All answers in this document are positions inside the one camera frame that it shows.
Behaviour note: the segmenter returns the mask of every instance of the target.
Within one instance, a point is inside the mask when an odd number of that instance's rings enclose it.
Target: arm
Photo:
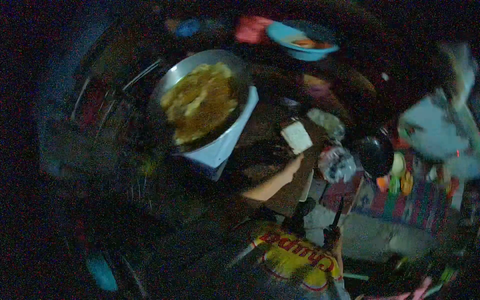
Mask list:
[[[283,171],[267,180],[267,182],[264,182],[252,190],[243,193],[243,196],[260,202],[267,201],[282,187],[292,181],[293,174],[295,174],[295,172],[297,172],[299,169],[302,159],[303,154],[300,154],[297,158],[290,162]]]

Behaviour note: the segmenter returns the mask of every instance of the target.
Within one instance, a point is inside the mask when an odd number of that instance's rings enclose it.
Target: blue object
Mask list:
[[[193,36],[200,30],[200,20],[198,19],[189,19],[180,23],[177,27],[177,31],[175,34],[177,37],[186,37],[186,36]]]
[[[112,270],[101,254],[90,254],[86,259],[87,268],[95,278],[96,283],[102,290],[118,290],[117,281],[113,277]]]
[[[280,22],[273,22],[268,26],[267,34],[273,41],[285,47],[293,58],[304,61],[321,60],[328,54],[340,49],[339,46],[335,45],[333,34],[325,27],[313,25],[305,21],[290,21],[288,23],[295,25],[296,28]],[[294,39],[301,39],[302,37],[329,42],[333,47],[327,49],[305,49],[291,44]]]

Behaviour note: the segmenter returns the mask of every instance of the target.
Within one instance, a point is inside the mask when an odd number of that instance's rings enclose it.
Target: pan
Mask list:
[[[357,156],[372,178],[383,177],[392,169],[394,149],[383,129],[362,133],[348,131],[344,142],[344,147]]]
[[[162,96],[177,84],[182,78],[189,74],[200,64],[214,65],[222,62],[227,65],[233,74],[233,90],[237,96],[238,105],[230,113],[227,120],[213,131],[202,138],[191,143],[174,146],[173,152],[191,153],[199,151],[224,137],[232,128],[238,125],[238,118],[242,114],[249,97],[249,86],[252,85],[252,75],[247,64],[229,51],[225,50],[207,50],[192,55],[175,66],[173,66],[156,84],[151,96],[150,111],[152,121],[159,124],[156,130],[163,130],[165,127],[166,115],[163,112],[160,100]]]

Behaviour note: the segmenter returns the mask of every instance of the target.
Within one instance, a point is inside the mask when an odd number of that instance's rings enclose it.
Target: light blue bucket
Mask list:
[[[273,41],[285,47],[293,58],[304,61],[321,60],[328,54],[340,49],[339,46],[335,45],[333,34],[325,27],[310,24],[306,21],[286,21],[285,23],[292,26],[273,22],[267,27],[267,34]],[[327,49],[305,49],[291,44],[292,41],[302,38],[329,42],[333,44],[333,47]]]

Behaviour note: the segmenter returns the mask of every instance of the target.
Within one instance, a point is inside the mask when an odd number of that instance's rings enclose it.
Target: colorful fabric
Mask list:
[[[359,191],[359,200],[352,212],[430,231],[436,234],[446,219],[449,207],[445,190],[434,182],[425,180],[425,170],[421,160],[412,151],[404,153],[407,170],[413,176],[412,191],[408,196],[401,192],[382,192],[376,182],[368,181]],[[361,174],[349,183],[332,185],[325,193],[326,207],[336,211],[343,195],[346,203],[351,203],[358,187]]]

